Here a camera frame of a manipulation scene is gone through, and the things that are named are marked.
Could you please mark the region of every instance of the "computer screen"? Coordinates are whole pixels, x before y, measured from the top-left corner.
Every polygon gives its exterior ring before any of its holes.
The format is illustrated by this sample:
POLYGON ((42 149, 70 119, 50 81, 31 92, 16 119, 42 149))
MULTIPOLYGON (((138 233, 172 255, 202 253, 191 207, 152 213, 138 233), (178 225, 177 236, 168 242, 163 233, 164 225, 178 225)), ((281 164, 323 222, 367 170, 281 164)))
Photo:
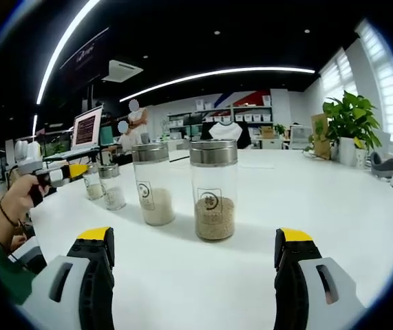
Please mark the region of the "computer screen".
POLYGON ((102 112, 103 106, 99 106, 75 118, 72 149, 98 146, 102 112))

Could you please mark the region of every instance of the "human hand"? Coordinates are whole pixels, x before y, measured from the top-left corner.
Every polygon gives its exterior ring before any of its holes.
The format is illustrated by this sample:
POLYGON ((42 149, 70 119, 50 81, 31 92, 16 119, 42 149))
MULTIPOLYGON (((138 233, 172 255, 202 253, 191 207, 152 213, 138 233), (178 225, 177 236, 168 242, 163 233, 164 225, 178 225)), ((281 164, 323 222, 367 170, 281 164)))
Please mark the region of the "human hand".
POLYGON ((11 242, 11 252, 14 252, 26 242, 25 235, 14 235, 11 242))
POLYGON ((2 208, 12 221, 22 219, 24 214, 34 207, 31 196, 29 196, 33 185, 39 186, 42 196, 45 196, 50 188, 46 186, 43 189, 35 175, 27 174, 18 178, 3 196, 1 200, 2 208))

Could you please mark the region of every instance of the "white table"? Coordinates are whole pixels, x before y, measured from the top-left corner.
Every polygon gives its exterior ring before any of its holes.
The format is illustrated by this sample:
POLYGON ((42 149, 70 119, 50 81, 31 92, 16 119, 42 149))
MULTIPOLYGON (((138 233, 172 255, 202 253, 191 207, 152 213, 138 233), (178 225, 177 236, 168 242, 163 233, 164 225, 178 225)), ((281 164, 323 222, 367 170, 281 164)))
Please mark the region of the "white table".
POLYGON ((240 151, 236 232, 205 243, 194 233, 189 159, 171 166, 177 216, 166 226, 143 222, 132 164, 121 167, 127 205, 119 211, 86 200, 81 180, 32 211, 47 261, 84 230, 114 228, 116 329, 272 329, 280 227, 311 235, 356 281, 365 306, 393 274, 393 188, 367 171, 299 151, 240 151))

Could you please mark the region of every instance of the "wrist bracelet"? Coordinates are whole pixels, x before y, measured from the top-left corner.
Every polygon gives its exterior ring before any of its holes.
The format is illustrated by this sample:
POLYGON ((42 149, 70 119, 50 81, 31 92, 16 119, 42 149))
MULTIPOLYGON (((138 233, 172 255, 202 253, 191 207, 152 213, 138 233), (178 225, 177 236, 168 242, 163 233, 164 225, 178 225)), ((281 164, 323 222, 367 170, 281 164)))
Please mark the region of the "wrist bracelet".
POLYGON ((1 209, 2 214, 3 214, 3 216, 5 217, 5 219, 7 219, 8 222, 11 223, 11 225, 12 225, 14 228, 16 228, 16 227, 17 227, 17 224, 11 221, 11 219, 8 217, 8 215, 6 215, 5 211, 4 211, 3 208, 2 208, 2 199, 1 199, 1 201, 0 201, 0 209, 1 209))

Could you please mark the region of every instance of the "laptop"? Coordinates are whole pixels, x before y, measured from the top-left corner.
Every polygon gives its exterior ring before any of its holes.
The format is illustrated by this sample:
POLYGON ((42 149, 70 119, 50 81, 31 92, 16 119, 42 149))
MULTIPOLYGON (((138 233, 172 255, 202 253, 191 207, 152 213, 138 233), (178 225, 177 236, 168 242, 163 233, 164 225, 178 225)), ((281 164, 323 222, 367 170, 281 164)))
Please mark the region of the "laptop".
POLYGON ((51 160, 52 158, 65 159, 97 149, 102 112, 103 106, 101 105, 76 116, 74 119, 71 150, 46 157, 45 160, 51 160))

